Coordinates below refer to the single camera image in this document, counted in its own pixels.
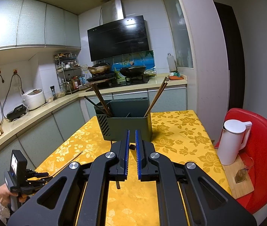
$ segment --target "cabinet door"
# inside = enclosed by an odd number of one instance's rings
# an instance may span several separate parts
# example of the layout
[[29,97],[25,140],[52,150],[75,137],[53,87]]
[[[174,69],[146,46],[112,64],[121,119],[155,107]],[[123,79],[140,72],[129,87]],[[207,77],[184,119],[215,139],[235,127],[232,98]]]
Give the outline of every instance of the cabinet door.
[[27,168],[35,170],[34,165],[31,163],[30,159],[21,147],[20,142],[16,139],[6,148],[0,151],[0,186],[5,183],[4,172],[10,169],[11,152],[13,149],[20,150],[28,161]]
[[46,7],[46,45],[65,46],[64,10],[49,4]]
[[16,31],[23,0],[0,0],[0,47],[16,46]]
[[79,101],[55,113],[54,118],[64,141],[85,124]]
[[127,92],[127,93],[113,93],[113,99],[127,99],[127,98],[147,98],[147,91]]
[[37,124],[18,139],[36,167],[64,142],[53,116]]
[[65,11],[65,43],[70,47],[81,47],[78,16]]
[[[109,95],[102,95],[104,100],[109,100],[109,99],[113,99],[112,94]],[[99,103],[99,99],[95,96],[95,97],[89,97],[90,100],[92,100],[95,104]],[[94,106],[85,99],[85,104],[86,104],[86,108],[87,108],[87,112],[89,113],[89,118],[92,118],[93,116],[96,115]]]
[[[148,90],[150,103],[158,90]],[[187,110],[186,87],[165,88],[151,112],[184,111]]]
[[18,22],[16,45],[45,45],[46,4],[24,0]]

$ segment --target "human hand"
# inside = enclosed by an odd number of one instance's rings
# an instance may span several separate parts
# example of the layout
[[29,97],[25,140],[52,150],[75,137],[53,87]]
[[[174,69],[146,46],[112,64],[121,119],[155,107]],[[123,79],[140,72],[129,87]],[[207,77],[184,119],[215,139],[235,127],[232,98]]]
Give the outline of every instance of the human hand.
[[[4,206],[7,207],[7,205],[10,203],[10,196],[18,196],[17,193],[11,193],[6,184],[3,184],[0,186],[0,203]],[[24,203],[26,201],[27,195],[21,195],[19,197],[19,202]]]

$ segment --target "glass cup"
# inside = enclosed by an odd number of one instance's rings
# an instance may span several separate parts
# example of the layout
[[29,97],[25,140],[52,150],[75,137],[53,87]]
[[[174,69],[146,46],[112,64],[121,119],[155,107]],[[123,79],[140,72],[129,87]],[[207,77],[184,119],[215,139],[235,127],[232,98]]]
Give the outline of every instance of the glass cup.
[[236,173],[236,176],[235,176],[235,182],[236,183],[240,183],[240,182],[244,181],[246,179],[246,176],[247,176],[249,170],[254,165],[254,161],[250,157],[246,157],[243,160],[243,163],[244,163],[244,168],[238,170],[238,172]]

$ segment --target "white pitcher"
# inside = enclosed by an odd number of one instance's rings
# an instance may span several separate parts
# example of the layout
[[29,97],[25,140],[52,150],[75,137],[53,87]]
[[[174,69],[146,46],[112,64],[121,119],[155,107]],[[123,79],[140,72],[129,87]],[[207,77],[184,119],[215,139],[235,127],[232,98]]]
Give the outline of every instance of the white pitcher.
[[251,127],[252,123],[250,121],[225,121],[219,142],[219,148],[217,150],[217,155],[221,164],[230,165],[235,161],[239,150],[246,146]]

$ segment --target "red chair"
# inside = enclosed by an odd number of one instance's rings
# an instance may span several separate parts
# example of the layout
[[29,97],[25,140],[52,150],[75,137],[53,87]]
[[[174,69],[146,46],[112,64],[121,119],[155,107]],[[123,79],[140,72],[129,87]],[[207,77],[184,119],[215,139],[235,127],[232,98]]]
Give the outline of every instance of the red chair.
[[252,129],[244,149],[239,152],[242,160],[248,155],[254,160],[254,167],[249,175],[254,186],[254,191],[237,201],[250,213],[255,213],[267,203],[267,119],[247,110],[230,109],[224,120],[236,119],[239,121],[251,121]]

